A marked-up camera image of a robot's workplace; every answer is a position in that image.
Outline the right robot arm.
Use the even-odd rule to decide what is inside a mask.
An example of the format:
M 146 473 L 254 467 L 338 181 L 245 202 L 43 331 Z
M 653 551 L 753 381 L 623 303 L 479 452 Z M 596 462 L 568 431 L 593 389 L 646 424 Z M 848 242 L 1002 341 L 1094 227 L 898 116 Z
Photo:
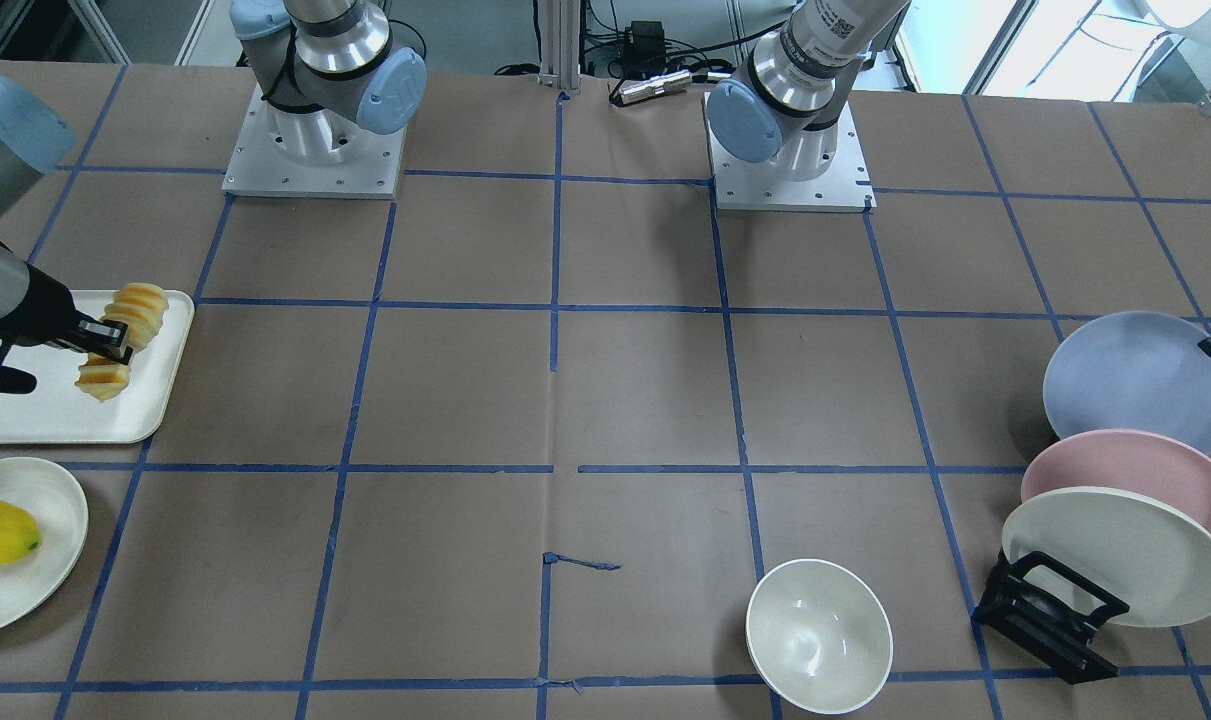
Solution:
M 373 1 L 234 1 L 229 19 L 271 110 L 286 159 L 320 160 L 303 122 L 329 123 L 331 159 L 348 129 L 394 136 L 425 96 L 427 68 L 400 44 Z M 0 218 L 65 159 L 75 136 L 52 108 L 0 76 Z M 67 349 L 87 359 L 75 386 L 110 401 L 170 310 L 156 284 L 125 284 L 101 316 L 81 313 L 65 284 L 0 242 L 0 393 L 29 394 L 33 374 L 6 365 L 15 346 Z

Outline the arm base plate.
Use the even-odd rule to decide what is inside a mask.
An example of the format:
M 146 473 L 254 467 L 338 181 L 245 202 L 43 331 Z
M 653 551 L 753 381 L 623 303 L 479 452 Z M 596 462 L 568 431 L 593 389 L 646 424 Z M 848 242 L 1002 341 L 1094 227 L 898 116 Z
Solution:
M 375 136 L 325 109 L 285 113 L 254 87 L 220 188 L 239 197 L 394 201 L 404 136 Z
M 865 213 L 878 206 L 851 105 L 834 126 L 798 133 L 761 163 L 736 159 L 714 136 L 707 149 L 721 211 Z

